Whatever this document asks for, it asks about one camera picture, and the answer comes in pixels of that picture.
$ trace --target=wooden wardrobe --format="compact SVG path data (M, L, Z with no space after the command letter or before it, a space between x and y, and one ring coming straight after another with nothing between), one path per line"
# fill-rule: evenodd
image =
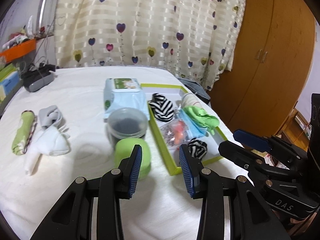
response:
M246 0L232 71L209 92L212 109L232 132L277 133L308 78L314 42L303 0Z

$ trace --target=wet wipes package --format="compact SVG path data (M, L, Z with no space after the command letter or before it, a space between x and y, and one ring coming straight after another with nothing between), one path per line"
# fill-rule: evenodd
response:
M132 107L142 111L148 120L150 114L145 93L136 78L109 78L103 92L104 118L123 107Z

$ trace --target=striped curtain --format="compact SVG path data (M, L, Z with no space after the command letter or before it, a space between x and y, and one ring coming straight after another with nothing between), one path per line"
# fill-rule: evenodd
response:
M211 89L232 68L245 0L59 0L57 64L159 67Z

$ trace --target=white bedsheet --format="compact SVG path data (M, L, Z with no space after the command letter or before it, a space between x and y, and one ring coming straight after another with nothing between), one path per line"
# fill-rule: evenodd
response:
M103 88L106 78L132 77L140 83L181 83L169 72L144 67L90 67L57 70L56 79L38 92L20 89L0 121L0 209L21 240L30 239L42 219L78 176L93 179L114 167L112 148L103 120ZM57 105L69 128L72 151L57 157L42 156L36 173L24 174L24 156L11 151L20 115L36 114ZM216 115L202 103L209 114ZM230 141L232 133L220 120ZM170 176L151 131L146 134L152 160L149 175L138 182L129 201L121 201L126 240L196 239L202 200L186 192L182 175ZM235 178L247 172L227 159L208 165L219 175ZM228 213L225 238L229 238Z

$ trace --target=green towel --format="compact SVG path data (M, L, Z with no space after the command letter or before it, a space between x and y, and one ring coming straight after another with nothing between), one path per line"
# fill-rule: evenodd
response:
M12 142L12 152L15 155L22 155L26 153L26 147L28 145L28 139L32 132L34 119L35 114L32 111L24 111L21 114L19 128Z
M197 106L185 106L183 111L200 127L207 127L211 134L214 134L214 128L219 126L219 119L208 114L204 109Z

